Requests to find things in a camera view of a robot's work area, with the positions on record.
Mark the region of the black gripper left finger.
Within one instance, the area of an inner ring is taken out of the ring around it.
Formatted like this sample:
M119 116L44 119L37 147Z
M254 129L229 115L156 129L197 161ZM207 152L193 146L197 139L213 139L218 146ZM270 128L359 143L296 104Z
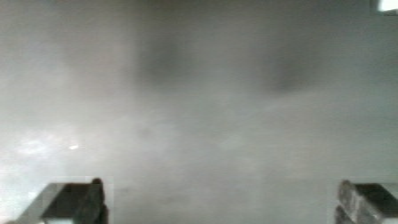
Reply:
M108 224L103 181L49 183L23 212L23 224Z

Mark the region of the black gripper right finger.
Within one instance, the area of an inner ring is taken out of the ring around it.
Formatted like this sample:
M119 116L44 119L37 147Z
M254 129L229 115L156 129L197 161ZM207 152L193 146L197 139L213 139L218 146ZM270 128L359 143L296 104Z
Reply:
M353 183L337 188L334 224L398 224L398 183Z

